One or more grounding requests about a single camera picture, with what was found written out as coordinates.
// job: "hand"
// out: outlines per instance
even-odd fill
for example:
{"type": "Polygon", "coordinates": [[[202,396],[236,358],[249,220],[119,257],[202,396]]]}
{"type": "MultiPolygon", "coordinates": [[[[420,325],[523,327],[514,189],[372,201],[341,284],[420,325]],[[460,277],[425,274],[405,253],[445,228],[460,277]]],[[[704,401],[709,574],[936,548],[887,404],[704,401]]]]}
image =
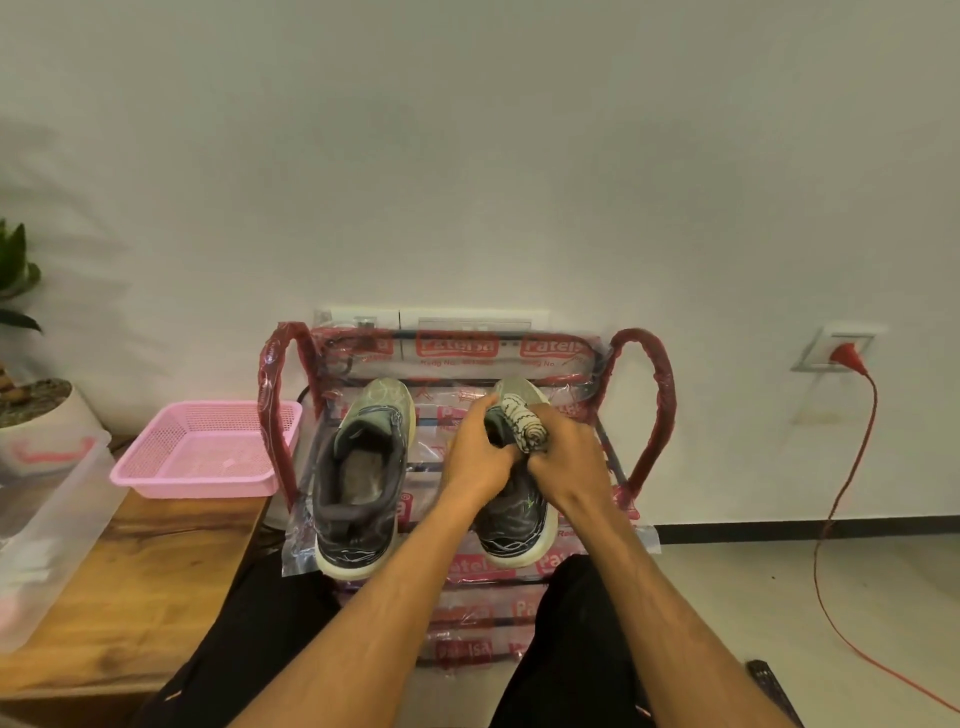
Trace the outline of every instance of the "hand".
{"type": "Polygon", "coordinates": [[[607,458],[593,428],[549,404],[532,404],[530,409],[550,435],[546,452],[531,454],[528,466],[544,497],[571,520],[578,510],[612,505],[607,458]]]}
{"type": "Polygon", "coordinates": [[[487,395],[470,406],[444,458],[441,495],[461,500],[471,516],[503,490],[510,468],[520,459],[516,445],[498,448],[487,438],[483,418],[496,400],[497,395],[487,395]]]}

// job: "pink plastic basket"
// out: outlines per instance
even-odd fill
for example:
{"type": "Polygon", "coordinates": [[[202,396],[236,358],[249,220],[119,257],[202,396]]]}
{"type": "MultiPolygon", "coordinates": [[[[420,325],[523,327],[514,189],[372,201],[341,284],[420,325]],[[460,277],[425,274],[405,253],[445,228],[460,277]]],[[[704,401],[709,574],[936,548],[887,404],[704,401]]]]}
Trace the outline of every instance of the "pink plastic basket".
{"type": "MultiPolygon", "coordinates": [[[[280,403],[283,438],[297,442],[302,408],[280,403]]],[[[182,401],[161,409],[110,473],[143,497],[253,497],[276,493],[255,401],[182,401]]]]}

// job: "gray sneaker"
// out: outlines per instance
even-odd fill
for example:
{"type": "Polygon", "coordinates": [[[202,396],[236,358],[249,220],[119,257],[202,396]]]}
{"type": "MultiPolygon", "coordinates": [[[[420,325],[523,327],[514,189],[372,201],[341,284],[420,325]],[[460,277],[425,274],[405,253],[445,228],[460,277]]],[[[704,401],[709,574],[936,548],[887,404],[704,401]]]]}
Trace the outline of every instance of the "gray sneaker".
{"type": "Polygon", "coordinates": [[[335,579],[365,579],[396,545],[396,504],[417,415],[402,382],[376,379],[350,407],[336,434],[314,442],[317,564],[335,579]]]}
{"type": "Polygon", "coordinates": [[[484,418],[487,437],[499,448],[517,445],[525,454],[511,468],[503,490],[477,514],[473,530],[488,561],[503,569],[519,569],[542,558],[557,537],[557,511],[527,469],[529,452],[546,447],[546,430],[525,405],[547,399],[518,376],[501,379],[493,390],[500,399],[484,418]]]}

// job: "red electrical cord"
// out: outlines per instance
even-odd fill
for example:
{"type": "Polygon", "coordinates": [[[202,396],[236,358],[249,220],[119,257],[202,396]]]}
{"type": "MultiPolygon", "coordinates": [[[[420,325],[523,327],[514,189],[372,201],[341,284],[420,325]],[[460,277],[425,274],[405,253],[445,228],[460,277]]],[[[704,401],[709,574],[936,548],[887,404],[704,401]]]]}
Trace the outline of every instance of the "red electrical cord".
{"type": "Polygon", "coordinates": [[[843,484],[843,488],[840,489],[840,492],[837,494],[836,499],[833,501],[833,507],[830,508],[830,514],[829,516],[827,516],[827,520],[824,523],[824,530],[820,533],[820,538],[817,539],[817,545],[813,548],[813,586],[817,590],[817,601],[820,602],[820,608],[824,612],[824,617],[827,618],[827,621],[830,623],[830,626],[833,627],[833,631],[837,633],[837,637],[843,640],[847,644],[847,647],[853,650],[853,652],[855,652],[859,657],[863,658],[874,667],[879,667],[881,670],[883,670],[887,674],[893,675],[898,680],[900,680],[903,683],[906,683],[914,690],[922,692],[927,697],[933,700],[936,700],[945,708],[949,708],[955,713],[960,713],[960,708],[958,708],[957,706],[947,702],[944,698],[940,697],[940,695],[936,694],[933,691],[928,690],[924,686],[918,685],[910,678],[904,675],[901,675],[899,672],[896,672],[895,670],[890,669],[889,667],[878,662],[877,660],[872,658],[870,655],[865,653],[863,650],[861,650],[859,647],[857,647],[855,644],[853,644],[846,637],[844,637],[843,633],[840,632],[839,629],[837,629],[837,625],[833,623],[833,619],[830,618],[830,615],[827,612],[827,607],[824,606],[824,600],[820,596],[820,582],[817,579],[817,556],[820,554],[820,546],[823,545],[824,541],[829,536],[830,530],[833,528],[833,516],[834,514],[836,514],[837,507],[840,505],[840,499],[847,492],[847,489],[850,488],[850,484],[853,482],[853,476],[856,474],[856,469],[860,465],[860,460],[863,459],[863,452],[864,450],[867,449],[867,443],[870,442],[870,434],[874,430],[874,420],[876,419],[876,402],[877,402],[876,382],[874,382],[874,378],[870,376],[870,373],[867,372],[867,368],[864,366],[863,361],[860,359],[860,355],[856,352],[856,349],[853,347],[853,344],[842,344],[839,347],[837,347],[833,351],[833,354],[830,355],[830,361],[835,364],[842,364],[848,369],[852,369],[858,374],[861,374],[867,378],[867,381],[870,382],[870,386],[874,390],[874,407],[870,412],[870,421],[867,422],[867,431],[863,435],[863,442],[860,443],[860,450],[857,452],[856,458],[854,458],[853,460],[853,466],[850,468],[850,474],[847,475],[847,481],[843,484]]]}

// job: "black pants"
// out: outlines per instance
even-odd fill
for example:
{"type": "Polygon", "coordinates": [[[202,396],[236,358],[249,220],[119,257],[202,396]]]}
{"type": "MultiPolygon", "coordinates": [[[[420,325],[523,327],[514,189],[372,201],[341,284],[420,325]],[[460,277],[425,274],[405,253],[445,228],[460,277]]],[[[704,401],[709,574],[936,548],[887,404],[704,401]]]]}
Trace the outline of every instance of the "black pants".
{"type": "MultiPolygon", "coordinates": [[[[224,728],[333,619],[333,582],[318,573],[281,578],[279,562],[277,553],[247,568],[137,726],[224,728]]],[[[587,556],[571,556],[543,595],[492,728],[653,725],[637,706],[650,710],[600,575],[587,556]]]]}

